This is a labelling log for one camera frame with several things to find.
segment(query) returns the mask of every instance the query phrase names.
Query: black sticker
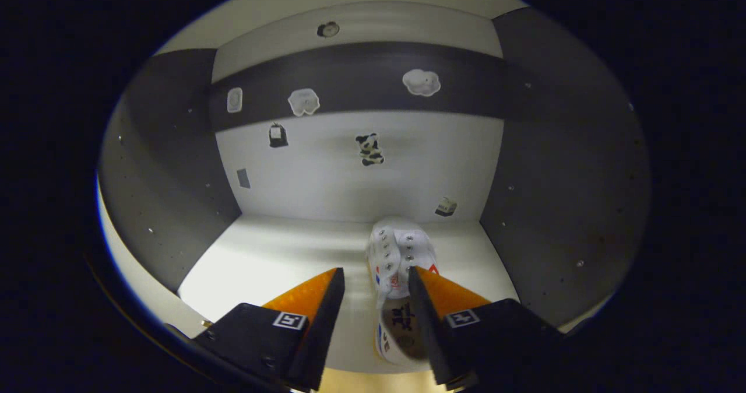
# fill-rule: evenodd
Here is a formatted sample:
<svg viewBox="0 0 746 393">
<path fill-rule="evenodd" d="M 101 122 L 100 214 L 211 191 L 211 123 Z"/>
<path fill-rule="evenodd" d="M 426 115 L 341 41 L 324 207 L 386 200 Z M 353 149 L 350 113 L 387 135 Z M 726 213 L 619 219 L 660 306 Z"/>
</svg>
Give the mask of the black sticker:
<svg viewBox="0 0 746 393">
<path fill-rule="evenodd" d="M 272 124 L 269 128 L 269 146 L 272 148 L 287 146 L 287 133 L 282 125 Z"/>
</svg>

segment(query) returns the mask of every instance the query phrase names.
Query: screw hole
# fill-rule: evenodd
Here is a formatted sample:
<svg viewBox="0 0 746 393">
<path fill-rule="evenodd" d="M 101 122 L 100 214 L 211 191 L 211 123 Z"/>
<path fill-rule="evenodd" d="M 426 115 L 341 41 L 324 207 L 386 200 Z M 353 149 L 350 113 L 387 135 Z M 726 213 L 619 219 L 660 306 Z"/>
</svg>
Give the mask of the screw hole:
<svg viewBox="0 0 746 393">
<path fill-rule="evenodd" d="M 270 369 L 273 369 L 275 367 L 275 360 L 273 358 L 269 358 L 268 356 L 262 358 L 262 362 L 265 366 L 270 367 Z"/>
</svg>

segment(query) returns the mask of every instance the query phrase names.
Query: white floor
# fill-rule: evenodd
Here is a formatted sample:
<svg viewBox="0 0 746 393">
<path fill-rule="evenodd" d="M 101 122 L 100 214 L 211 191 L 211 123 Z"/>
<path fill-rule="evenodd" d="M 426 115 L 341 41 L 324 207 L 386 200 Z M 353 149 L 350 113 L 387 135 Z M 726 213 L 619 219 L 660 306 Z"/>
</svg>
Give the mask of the white floor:
<svg viewBox="0 0 746 393">
<path fill-rule="evenodd" d="M 518 299 L 511 279 L 478 222 L 424 223 L 442 276 L 488 300 Z M 202 255 L 178 294 L 217 321 L 239 303 L 262 305 L 297 284 L 344 268 L 346 291 L 326 366 L 365 373 L 429 370 L 399 367 L 375 351 L 373 285 L 363 259 L 371 224 L 242 216 Z"/>
</svg>

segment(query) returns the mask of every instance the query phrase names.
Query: gray square sticker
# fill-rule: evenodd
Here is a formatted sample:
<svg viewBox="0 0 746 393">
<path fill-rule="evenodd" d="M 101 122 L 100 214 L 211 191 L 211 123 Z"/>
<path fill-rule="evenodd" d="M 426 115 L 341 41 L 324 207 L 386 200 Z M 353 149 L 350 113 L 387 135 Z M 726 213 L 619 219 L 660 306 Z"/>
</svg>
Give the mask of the gray square sticker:
<svg viewBox="0 0 746 393">
<path fill-rule="evenodd" d="M 457 311 L 456 313 L 450 313 L 445 316 L 448 324 L 456 329 L 458 327 L 469 326 L 470 324 L 479 323 L 480 319 L 477 314 L 472 310 Z"/>
<path fill-rule="evenodd" d="M 238 170 L 236 173 L 238 173 L 238 184 L 242 188 L 251 189 L 251 184 L 248 182 L 248 173 L 246 173 L 246 169 L 242 168 L 241 170 Z"/>
</svg>

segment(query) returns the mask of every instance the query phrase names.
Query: shoe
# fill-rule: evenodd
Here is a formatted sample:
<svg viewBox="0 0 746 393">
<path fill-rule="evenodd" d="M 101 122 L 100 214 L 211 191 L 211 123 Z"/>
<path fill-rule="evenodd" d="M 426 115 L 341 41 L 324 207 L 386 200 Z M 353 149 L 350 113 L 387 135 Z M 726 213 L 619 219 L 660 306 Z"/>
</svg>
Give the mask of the shoe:
<svg viewBox="0 0 746 393">
<path fill-rule="evenodd" d="M 420 266 L 439 274 L 427 234 L 405 218 L 384 218 L 373 225 L 365 258 L 376 290 L 378 353 L 394 364 L 427 359 L 412 313 L 407 273 L 411 266 Z"/>
</svg>

